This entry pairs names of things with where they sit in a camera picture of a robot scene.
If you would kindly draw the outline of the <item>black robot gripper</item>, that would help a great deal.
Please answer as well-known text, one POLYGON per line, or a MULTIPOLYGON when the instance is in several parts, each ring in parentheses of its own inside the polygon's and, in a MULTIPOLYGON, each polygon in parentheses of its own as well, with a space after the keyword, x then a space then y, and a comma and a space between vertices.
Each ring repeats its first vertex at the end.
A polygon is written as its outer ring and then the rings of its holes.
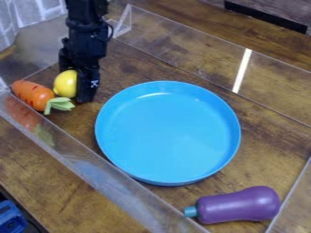
POLYGON ((106 57, 114 27, 104 20, 110 0, 64 0, 68 15, 68 36, 62 39, 59 52, 60 71, 78 69, 78 103, 94 100, 100 85, 99 60, 106 57))

